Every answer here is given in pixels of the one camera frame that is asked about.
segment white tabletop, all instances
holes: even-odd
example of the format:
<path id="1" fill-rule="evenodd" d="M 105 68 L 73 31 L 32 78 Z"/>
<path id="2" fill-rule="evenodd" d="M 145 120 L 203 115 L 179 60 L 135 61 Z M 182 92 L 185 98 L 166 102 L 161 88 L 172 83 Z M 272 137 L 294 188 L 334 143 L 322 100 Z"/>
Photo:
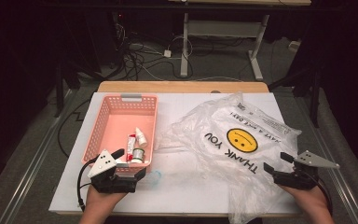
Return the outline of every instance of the white tabletop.
<path id="1" fill-rule="evenodd" d="M 76 181 L 83 164 L 81 158 L 98 114 L 105 92 L 94 93 L 89 111 L 83 121 L 71 155 L 62 173 L 59 186 L 49 211 L 59 214 L 80 214 L 77 206 Z M 183 117 L 195 106 L 227 93 L 155 93 L 158 96 L 156 136 L 170 124 Z M 244 93 L 243 99 L 273 118 L 283 121 L 273 93 Z M 228 213 L 228 186 L 212 177 L 202 177 L 196 157 L 185 148 L 175 153 L 155 150 L 151 173 L 138 182 L 136 192 L 130 193 L 116 206 L 114 213 L 132 216 L 195 216 L 226 217 Z M 90 182 L 87 168 L 82 184 Z M 86 200 L 88 187 L 81 190 Z M 264 217 L 282 217 L 300 214 L 294 199 L 283 192 L 276 205 Z"/>

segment pink plastic basket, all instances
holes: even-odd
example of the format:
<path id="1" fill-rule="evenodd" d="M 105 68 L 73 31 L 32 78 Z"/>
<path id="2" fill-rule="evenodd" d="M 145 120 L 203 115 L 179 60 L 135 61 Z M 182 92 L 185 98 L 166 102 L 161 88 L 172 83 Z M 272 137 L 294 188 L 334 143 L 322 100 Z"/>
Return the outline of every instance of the pink plastic basket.
<path id="1" fill-rule="evenodd" d="M 157 95 L 106 94 L 103 97 L 89 142 L 83 154 L 83 164 L 95 158 L 104 149 L 113 153 L 120 148 L 125 149 L 124 156 L 120 158 L 125 162 L 128 135 L 135 133 L 135 128 L 138 127 L 147 140 L 147 146 L 144 147 L 144 162 L 119 163 L 117 172 L 136 173 L 138 170 L 148 167 L 153 155 L 157 108 Z"/>

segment yellow smiley face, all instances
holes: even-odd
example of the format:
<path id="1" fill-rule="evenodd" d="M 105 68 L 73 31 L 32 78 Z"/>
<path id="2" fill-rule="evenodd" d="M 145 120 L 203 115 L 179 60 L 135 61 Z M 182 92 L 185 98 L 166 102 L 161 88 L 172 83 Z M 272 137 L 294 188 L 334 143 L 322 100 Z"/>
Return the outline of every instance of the yellow smiley face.
<path id="1" fill-rule="evenodd" d="M 228 142 L 242 152 L 253 152 L 258 148 L 255 138 L 243 129 L 231 129 L 227 132 Z"/>

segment desk leg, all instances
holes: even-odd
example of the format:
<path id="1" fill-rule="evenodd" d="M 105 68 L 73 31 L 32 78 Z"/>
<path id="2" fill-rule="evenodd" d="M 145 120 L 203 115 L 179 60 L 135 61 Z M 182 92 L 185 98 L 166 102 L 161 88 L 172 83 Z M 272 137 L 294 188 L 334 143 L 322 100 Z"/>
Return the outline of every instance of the desk leg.
<path id="1" fill-rule="evenodd" d="M 185 19 L 183 23 L 183 49 L 182 49 L 182 61 L 180 65 L 180 76 L 187 77 L 187 63 L 188 63 L 188 48 L 187 48 L 187 38 L 188 38 L 188 13 L 185 13 Z"/>
<path id="2" fill-rule="evenodd" d="M 269 15 L 265 15 L 263 17 L 263 21 L 260 24 L 260 28 L 258 29 L 257 38 L 255 40 L 255 49 L 249 50 L 248 52 L 249 60 L 251 61 L 251 66 L 254 70 L 255 79 L 257 81 L 263 80 L 263 75 L 261 75 L 260 66 L 258 65 L 256 56 L 258 50 L 260 49 L 261 42 L 263 41 L 263 36 L 264 36 L 264 32 L 266 31 L 268 21 L 269 21 Z"/>

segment small bottle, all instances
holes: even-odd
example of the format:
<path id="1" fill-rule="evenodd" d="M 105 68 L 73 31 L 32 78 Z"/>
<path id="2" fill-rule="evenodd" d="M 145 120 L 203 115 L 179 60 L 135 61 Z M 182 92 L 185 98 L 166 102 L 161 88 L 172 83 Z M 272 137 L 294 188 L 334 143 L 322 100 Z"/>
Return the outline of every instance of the small bottle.
<path id="1" fill-rule="evenodd" d="M 145 135 L 141 132 L 141 130 L 139 130 L 139 128 L 135 128 L 135 135 L 136 135 L 136 140 L 138 141 L 138 146 L 146 147 L 147 141 Z"/>

